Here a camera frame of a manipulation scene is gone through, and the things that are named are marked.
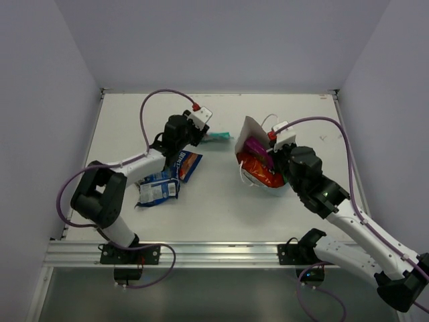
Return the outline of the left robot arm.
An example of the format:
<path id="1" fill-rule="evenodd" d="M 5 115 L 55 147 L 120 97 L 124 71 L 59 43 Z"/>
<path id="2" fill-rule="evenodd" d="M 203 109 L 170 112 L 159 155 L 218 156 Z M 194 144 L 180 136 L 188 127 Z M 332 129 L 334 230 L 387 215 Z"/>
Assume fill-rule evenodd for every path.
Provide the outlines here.
<path id="1" fill-rule="evenodd" d="M 205 107 L 172 115 L 161 140 L 150 145 L 147 152 L 117 164 L 94 161 L 84 171 L 70 206 L 115 244 L 115 254 L 122 262 L 129 264 L 139 257 L 138 236 L 120 216 L 126 188 L 175 165 L 186 146 L 199 145 L 211 117 L 212 111 Z"/>

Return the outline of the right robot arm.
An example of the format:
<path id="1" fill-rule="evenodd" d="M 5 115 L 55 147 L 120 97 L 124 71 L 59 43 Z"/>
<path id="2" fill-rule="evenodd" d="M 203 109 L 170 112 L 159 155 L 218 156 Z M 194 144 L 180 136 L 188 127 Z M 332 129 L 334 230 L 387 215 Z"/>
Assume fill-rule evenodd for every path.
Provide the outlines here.
<path id="1" fill-rule="evenodd" d="M 310 212 L 346 233 L 360 248 L 320 235 L 299 246 L 302 261 L 317 259 L 368 280 L 381 299 L 406 313 L 428 286 L 428 254 L 418 254 L 393 238 L 359 208 L 349 192 L 325 176 L 322 160 L 307 146 L 285 144 L 270 152 L 274 168 Z"/>

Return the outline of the light blue paper bag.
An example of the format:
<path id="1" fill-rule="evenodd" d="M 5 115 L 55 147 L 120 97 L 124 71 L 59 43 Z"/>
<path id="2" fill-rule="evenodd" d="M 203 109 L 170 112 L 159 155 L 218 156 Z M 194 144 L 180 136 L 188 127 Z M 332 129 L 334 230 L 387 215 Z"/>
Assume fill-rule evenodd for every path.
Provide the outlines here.
<path id="1" fill-rule="evenodd" d="M 234 147 L 239 174 L 241 181 L 247 186 L 281 197 L 287 191 L 288 182 L 281 173 L 275 171 L 270 153 L 278 138 L 275 131 L 282 124 L 277 123 L 269 130 L 265 130 L 263 125 L 264 122 L 259 123 L 251 116 L 244 118 Z"/>

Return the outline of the blue Kettle chips bag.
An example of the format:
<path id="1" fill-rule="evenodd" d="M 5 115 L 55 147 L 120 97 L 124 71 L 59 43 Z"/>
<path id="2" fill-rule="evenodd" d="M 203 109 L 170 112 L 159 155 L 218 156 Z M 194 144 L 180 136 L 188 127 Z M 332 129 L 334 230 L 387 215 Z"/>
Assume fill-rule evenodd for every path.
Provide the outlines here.
<path id="1" fill-rule="evenodd" d="M 154 207 L 167 200 L 177 199 L 180 191 L 180 181 L 173 168 L 151 174 L 135 185 L 139 191 L 137 207 Z"/>

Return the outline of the blue red snack packet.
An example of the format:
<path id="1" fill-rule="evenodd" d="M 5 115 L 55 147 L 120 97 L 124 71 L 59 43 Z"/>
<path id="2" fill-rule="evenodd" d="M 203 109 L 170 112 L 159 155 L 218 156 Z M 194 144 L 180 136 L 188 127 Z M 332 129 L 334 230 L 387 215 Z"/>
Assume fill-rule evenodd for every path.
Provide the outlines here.
<path id="1" fill-rule="evenodd" d="M 176 178 L 181 182 L 187 183 L 201 160 L 202 154 L 182 150 L 178 155 L 177 161 L 172 166 Z"/>

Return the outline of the green red snack packet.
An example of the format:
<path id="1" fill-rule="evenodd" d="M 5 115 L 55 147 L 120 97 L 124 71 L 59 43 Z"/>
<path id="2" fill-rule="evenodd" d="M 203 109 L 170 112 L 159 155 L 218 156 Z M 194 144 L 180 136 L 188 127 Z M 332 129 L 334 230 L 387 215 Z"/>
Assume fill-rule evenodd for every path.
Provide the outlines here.
<path id="1" fill-rule="evenodd" d="M 234 140 L 234 137 L 228 132 L 208 132 L 204 135 L 202 144 L 226 144 Z"/>

